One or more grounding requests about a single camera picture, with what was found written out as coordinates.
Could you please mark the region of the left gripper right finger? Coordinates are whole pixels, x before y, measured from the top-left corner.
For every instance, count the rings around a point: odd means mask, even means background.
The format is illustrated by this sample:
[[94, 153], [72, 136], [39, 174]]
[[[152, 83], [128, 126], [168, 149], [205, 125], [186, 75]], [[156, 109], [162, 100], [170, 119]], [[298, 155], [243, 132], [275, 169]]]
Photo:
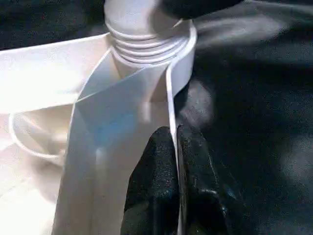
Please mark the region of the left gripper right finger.
[[245, 205], [230, 172], [210, 151], [200, 131], [178, 127], [189, 235], [243, 235]]

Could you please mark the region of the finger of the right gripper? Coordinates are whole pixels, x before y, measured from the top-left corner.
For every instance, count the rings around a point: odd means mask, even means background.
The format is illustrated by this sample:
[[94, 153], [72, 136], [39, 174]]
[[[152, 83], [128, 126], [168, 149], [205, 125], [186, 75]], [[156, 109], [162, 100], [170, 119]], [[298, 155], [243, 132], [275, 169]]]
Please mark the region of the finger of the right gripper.
[[162, 0], [160, 7], [176, 19], [194, 19], [242, 3], [242, 0]]

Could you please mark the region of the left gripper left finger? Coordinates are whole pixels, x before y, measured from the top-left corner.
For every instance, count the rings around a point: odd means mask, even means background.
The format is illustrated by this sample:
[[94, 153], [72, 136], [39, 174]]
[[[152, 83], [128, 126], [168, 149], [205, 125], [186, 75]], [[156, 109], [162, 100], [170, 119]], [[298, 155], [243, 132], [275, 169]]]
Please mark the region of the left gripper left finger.
[[175, 235], [179, 218], [179, 181], [169, 127], [149, 138], [130, 175], [126, 194], [125, 235]]

